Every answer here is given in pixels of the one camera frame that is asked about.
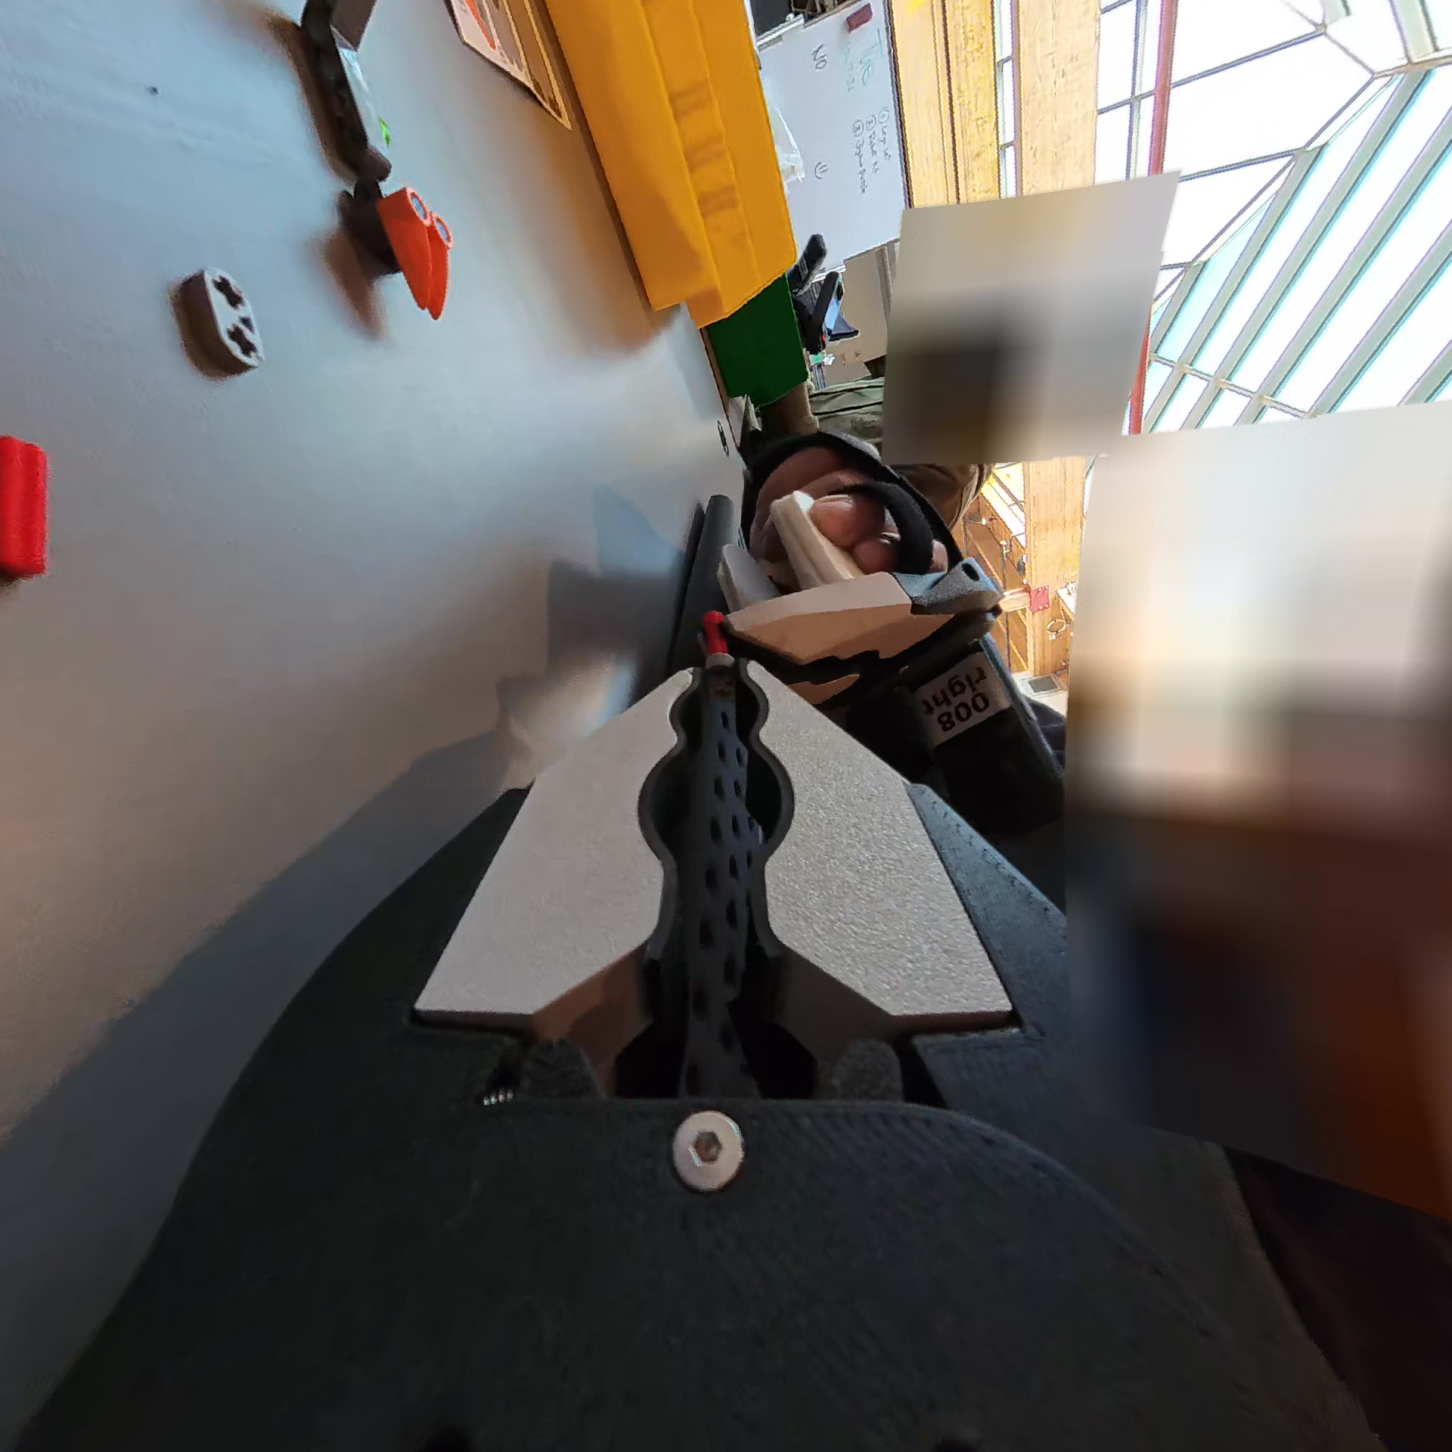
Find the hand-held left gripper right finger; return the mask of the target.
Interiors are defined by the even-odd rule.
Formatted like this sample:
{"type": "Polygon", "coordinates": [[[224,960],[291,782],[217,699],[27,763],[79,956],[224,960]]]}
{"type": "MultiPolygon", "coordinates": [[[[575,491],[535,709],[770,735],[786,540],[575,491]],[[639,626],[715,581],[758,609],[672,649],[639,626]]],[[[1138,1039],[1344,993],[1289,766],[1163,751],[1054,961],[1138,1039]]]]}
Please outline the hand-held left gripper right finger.
{"type": "Polygon", "coordinates": [[[812,1098],[860,1041],[1009,1029],[1009,993],[908,782],[760,664],[741,674],[779,801],[737,1006],[758,1093],[812,1098]]]}

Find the black perforated panel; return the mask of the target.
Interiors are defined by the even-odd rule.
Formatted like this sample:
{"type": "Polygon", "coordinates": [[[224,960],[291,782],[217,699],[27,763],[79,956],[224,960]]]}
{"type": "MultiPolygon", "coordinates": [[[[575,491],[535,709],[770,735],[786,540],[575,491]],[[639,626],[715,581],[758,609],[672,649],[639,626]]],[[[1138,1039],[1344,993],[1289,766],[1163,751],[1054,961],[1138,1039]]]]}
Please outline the black perforated panel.
{"type": "Polygon", "coordinates": [[[656,970],[663,1088],[679,1098],[803,1098],[810,1053],[774,1018],[779,963],[765,941],[763,863],[782,809],[753,752],[763,702],[743,659],[706,661],[701,616],[724,612],[717,567],[737,541],[737,505],[701,509],[670,661],[685,666],[677,752],[653,801],[670,873],[656,970]]]}

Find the dark grey double connector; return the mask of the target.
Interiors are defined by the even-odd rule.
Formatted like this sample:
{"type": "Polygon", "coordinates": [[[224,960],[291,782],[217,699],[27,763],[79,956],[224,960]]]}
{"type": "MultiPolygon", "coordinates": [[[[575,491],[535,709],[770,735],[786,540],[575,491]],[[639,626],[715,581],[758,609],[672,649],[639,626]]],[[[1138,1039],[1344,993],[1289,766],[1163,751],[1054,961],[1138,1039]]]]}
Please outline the dark grey double connector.
{"type": "Polygon", "coordinates": [[[338,223],[369,279],[402,273],[378,213],[381,199],[381,187],[367,177],[359,178],[352,190],[338,192],[336,199],[338,223]]]}

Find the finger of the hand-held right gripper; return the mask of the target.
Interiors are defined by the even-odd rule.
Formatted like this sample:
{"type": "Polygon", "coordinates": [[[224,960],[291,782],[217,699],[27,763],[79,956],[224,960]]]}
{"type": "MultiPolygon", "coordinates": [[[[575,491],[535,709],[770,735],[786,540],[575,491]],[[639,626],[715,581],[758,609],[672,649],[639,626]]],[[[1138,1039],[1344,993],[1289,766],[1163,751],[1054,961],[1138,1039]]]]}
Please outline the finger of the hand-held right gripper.
{"type": "Polygon", "coordinates": [[[803,702],[819,709],[850,709],[898,685],[903,662],[896,657],[781,661],[779,669],[779,680],[803,702]]]}
{"type": "Polygon", "coordinates": [[[722,638],[736,652],[763,650],[789,666],[891,661],[967,619],[966,611],[931,607],[926,593],[910,595],[908,585],[921,579],[881,573],[777,595],[727,614],[722,638]]]}

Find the person's right hand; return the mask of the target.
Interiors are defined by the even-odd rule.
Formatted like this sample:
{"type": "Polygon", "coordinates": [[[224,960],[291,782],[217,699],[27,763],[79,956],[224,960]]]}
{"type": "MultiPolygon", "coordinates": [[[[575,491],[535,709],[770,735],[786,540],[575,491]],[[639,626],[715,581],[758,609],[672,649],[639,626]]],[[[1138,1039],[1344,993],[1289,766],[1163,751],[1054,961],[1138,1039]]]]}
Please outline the person's right hand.
{"type": "Polygon", "coordinates": [[[817,533],[848,553],[862,573],[900,571],[895,521],[877,500],[851,493],[870,477],[860,448],[841,441],[793,445],[791,452],[775,450],[768,462],[770,469],[760,467],[753,474],[749,498],[743,503],[748,550],[755,559],[786,557],[770,507],[781,496],[801,493],[812,500],[810,521],[817,533]]]}

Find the light grey double connector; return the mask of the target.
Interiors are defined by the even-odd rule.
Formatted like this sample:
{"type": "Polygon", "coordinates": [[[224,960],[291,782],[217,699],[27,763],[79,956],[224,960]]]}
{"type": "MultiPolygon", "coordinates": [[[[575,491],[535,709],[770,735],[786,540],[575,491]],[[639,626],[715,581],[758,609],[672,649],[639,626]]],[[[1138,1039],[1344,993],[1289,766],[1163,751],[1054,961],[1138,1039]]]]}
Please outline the light grey double connector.
{"type": "Polygon", "coordinates": [[[265,362],[260,331],[245,291],[215,267],[195,270],[174,291],[186,336],[212,372],[241,375],[265,362]]]}

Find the dark grey bent beam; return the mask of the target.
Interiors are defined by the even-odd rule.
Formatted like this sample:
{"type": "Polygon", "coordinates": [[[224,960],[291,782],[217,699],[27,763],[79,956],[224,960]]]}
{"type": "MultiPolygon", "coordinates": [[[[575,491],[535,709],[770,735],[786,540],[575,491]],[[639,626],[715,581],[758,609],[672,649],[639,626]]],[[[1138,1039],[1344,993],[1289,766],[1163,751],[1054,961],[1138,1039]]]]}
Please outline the dark grey bent beam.
{"type": "Polygon", "coordinates": [[[298,26],[331,108],[338,152],[357,178],[381,184],[392,171],[388,140],[357,54],[371,7],[305,2],[298,26]]]}

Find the grey desk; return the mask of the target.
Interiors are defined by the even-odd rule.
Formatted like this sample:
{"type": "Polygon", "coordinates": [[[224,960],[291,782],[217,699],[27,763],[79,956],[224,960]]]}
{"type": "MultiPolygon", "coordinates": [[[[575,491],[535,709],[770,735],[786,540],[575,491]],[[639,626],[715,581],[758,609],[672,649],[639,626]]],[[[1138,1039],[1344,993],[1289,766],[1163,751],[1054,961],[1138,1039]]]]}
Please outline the grey desk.
{"type": "Polygon", "coordinates": [[[376,799],[620,702],[730,484],[578,101],[374,7],[393,180],[454,234],[431,320],[338,223],[298,11],[3,4],[3,434],[48,455],[46,573],[3,585],[3,1138],[376,799]],[[260,369],[189,343],[203,267],[260,369]]]}

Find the orange grey sticker sheet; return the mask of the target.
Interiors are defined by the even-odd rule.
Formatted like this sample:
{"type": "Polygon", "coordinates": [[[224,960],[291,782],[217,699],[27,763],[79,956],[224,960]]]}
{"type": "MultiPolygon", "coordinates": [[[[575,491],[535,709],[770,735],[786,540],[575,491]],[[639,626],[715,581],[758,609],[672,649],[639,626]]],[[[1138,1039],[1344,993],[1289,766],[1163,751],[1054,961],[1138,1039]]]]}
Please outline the orange grey sticker sheet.
{"type": "Polygon", "coordinates": [[[556,64],[535,2],[445,2],[457,37],[518,83],[545,113],[571,128],[556,64]]]}

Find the yellow plastic bin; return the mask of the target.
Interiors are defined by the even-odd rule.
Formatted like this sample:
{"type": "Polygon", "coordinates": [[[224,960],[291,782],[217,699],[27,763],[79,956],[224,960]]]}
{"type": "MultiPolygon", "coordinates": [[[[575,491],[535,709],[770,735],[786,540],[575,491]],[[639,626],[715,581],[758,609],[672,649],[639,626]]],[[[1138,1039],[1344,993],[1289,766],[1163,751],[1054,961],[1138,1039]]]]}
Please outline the yellow plastic bin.
{"type": "Polygon", "coordinates": [[[744,4],[547,11],[646,299],[725,318],[794,261],[744,4]]]}

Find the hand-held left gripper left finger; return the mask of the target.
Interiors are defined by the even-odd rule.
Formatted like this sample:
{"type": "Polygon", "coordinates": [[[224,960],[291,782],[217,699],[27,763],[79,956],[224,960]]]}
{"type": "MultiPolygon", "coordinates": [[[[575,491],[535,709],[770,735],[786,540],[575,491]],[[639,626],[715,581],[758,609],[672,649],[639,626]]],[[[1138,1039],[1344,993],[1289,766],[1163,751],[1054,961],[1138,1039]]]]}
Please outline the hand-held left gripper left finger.
{"type": "Polygon", "coordinates": [[[641,965],[663,892],[641,790],[692,681],[675,673],[540,773],[414,1001],[421,1022],[570,1041],[613,1088],[647,1025],[641,965]]]}

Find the white whiteboard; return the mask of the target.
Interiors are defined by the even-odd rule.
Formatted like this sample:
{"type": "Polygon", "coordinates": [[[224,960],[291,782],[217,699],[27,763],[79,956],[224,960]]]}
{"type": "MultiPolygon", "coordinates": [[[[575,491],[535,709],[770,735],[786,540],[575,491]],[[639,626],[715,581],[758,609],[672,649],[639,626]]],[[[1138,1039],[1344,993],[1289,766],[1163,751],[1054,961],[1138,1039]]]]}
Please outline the white whiteboard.
{"type": "Polygon", "coordinates": [[[839,263],[896,241],[907,189],[889,7],[846,4],[779,26],[756,59],[801,158],[786,182],[798,244],[820,234],[839,263]]]}

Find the green plastic bin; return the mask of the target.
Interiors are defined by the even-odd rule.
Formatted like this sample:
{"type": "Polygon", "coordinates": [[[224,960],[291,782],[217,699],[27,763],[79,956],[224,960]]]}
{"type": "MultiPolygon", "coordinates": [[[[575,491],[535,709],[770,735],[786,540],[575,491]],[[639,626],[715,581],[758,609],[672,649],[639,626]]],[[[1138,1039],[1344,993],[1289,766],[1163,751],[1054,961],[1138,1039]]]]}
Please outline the green plastic bin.
{"type": "Polygon", "coordinates": [[[760,410],[806,382],[806,360],[786,275],[701,332],[729,398],[748,398],[760,410]]]}

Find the black office chair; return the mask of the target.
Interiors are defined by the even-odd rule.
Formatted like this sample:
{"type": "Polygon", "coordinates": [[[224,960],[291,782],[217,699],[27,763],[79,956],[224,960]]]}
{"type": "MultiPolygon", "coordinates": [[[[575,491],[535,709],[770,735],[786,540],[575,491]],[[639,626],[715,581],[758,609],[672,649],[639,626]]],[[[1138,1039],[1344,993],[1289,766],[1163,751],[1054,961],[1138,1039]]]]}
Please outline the black office chair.
{"type": "Polygon", "coordinates": [[[826,256],[824,237],[813,232],[786,273],[796,331],[803,351],[813,358],[858,336],[858,329],[841,315],[843,275],[824,267],[826,256]]]}

